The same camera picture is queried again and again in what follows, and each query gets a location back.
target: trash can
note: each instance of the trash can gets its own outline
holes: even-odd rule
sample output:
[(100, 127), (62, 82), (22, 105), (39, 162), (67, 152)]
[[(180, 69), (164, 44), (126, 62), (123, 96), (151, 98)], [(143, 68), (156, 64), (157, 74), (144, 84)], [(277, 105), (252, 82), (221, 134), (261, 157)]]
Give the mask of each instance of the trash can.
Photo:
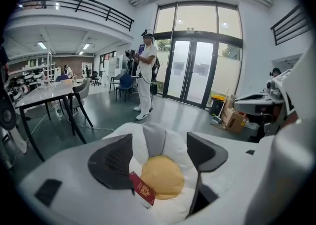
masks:
[(213, 115), (213, 116), (219, 116), (219, 113), (222, 109), (224, 101), (225, 101), (224, 96), (219, 96), (219, 95), (213, 96), (212, 97), (212, 104), (209, 108), (209, 114)]

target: cardboard box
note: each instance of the cardboard box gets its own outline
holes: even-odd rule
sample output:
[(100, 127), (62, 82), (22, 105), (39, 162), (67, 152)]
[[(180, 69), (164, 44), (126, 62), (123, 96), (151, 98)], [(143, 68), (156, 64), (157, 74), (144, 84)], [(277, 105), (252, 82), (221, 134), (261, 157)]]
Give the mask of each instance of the cardboard box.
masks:
[(242, 114), (233, 109), (233, 101), (235, 98), (236, 97), (232, 95), (226, 99), (221, 119), (223, 121), (223, 129), (232, 133), (240, 133), (246, 124), (246, 119)]
[(230, 97), (226, 98), (226, 102), (224, 105), (224, 108), (232, 108), (233, 107), (233, 102), (237, 97), (235, 97), (234, 95), (231, 95)]

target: yellow cushion center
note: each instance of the yellow cushion center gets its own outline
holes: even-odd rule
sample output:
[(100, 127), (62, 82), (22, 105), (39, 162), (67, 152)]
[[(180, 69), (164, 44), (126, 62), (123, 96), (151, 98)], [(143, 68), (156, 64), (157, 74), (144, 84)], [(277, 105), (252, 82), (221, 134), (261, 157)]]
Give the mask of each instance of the yellow cushion center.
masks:
[(178, 196), (184, 185), (179, 166), (166, 156), (149, 158), (140, 178), (156, 192), (156, 199), (161, 200)]

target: door frame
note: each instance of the door frame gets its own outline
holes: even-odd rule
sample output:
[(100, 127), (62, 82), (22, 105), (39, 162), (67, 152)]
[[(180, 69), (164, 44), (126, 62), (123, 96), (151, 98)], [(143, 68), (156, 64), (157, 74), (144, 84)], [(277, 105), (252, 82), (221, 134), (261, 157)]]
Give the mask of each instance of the door frame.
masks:
[[(169, 82), (170, 82), (170, 77), (171, 77), (172, 63), (173, 63), (173, 56), (174, 56), (174, 49), (175, 49), (176, 41), (189, 41), (190, 42), (187, 65), (185, 68), (185, 76), (184, 76), (184, 80), (183, 80), (183, 85), (182, 85), (180, 97), (174, 97), (174, 96), (168, 95), (168, 88), (169, 88)], [(208, 80), (206, 83), (204, 96), (203, 96), (201, 104), (187, 100), (187, 96), (188, 96), (188, 92), (189, 92), (189, 88), (190, 88), (190, 84), (191, 84), (191, 79), (192, 79), (192, 73), (194, 70), (194, 62), (195, 62), (195, 56), (196, 56), (198, 42), (205, 42), (205, 43), (213, 44), (213, 52), (212, 52), (212, 58), (211, 58), (211, 62), (210, 62), (210, 71), (208, 74)], [(218, 42), (217, 41), (205, 39), (205, 38), (203, 38), (203, 39), (202, 38), (194, 38), (194, 37), (176, 37), (176, 38), (174, 38), (171, 41), (171, 50), (170, 50), (170, 56), (169, 56), (169, 60), (168, 60), (167, 70), (166, 70), (166, 77), (165, 77), (162, 97), (171, 98), (171, 99), (176, 100), (178, 102), (183, 102), (186, 104), (190, 104), (190, 105), (205, 109), (209, 95), (211, 93), (212, 84), (214, 81), (217, 56), (218, 56)]]
[[(169, 55), (169, 60), (168, 60), (168, 66), (167, 66), (167, 70), (166, 70), (166, 77), (164, 80), (164, 87), (163, 87), (163, 93), (162, 93), (162, 97), (167, 97), (167, 98), (171, 98), (173, 100), (176, 100), (178, 102), (182, 102), (183, 101), (183, 87), (186, 83), (186, 80), (188, 79), (188, 73), (187, 73), (187, 67), (189, 64), (189, 59), (190, 59), (190, 50), (191, 50), (191, 38), (176, 38), (173, 39), (171, 41), (171, 50), (170, 50), (170, 55)], [(170, 77), (171, 77), (171, 71), (172, 71), (172, 63), (173, 63), (173, 55), (174, 55), (174, 49), (175, 49), (175, 45), (176, 45), (176, 41), (188, 41), (189, 44), (189, 51), (188, 51), (188, 59), (187, 59), (187, 64), (185, 66), (185, 74), (184, 74), (184, 79), (183, 79), (183, 83), (182, 83), (182, 89), (181, 89), (181, 94), (180, 97), (175, 97), (175, 96), (171, 96), (168, 95), (168, 88), (169, 88), (169, 82), (170, 82)]]

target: ceiling light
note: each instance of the ceiling light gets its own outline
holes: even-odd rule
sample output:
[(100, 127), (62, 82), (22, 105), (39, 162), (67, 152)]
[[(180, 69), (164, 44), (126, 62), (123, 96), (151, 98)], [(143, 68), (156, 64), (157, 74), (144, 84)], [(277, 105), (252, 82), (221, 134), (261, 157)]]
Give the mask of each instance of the ceiling light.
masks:
[(43, 49), (47, 49), (47, 47), (45, 47), (45, 45), (43, 44), (43, 42), (38, 42), (38, 45), (43, 48)]
[(225, 22), (225, 23), (222, 23), (221, 26), (222, 26), (223, 28), (229, 28), (229, 23), (226, 23), (226, 22)]
[(86, 50), (89, 46), (90, 44), (85, 44), (85, 46), (83, 47), (83, 50)]

